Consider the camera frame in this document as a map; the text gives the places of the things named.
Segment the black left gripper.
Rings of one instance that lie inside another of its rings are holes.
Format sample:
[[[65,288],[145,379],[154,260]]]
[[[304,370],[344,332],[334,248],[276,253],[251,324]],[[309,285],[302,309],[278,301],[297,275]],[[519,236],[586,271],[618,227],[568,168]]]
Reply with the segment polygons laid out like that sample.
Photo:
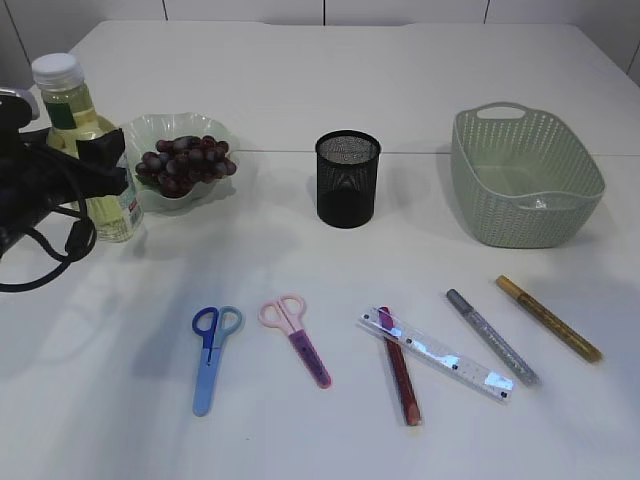
[[[49,128],[27,131],[40,117],[34,95],[1,89],[1,252],[59,205],[79,198],[118,196],[128,187],[124,134],[115,129],[77,140],[78,159],[47,144]]]

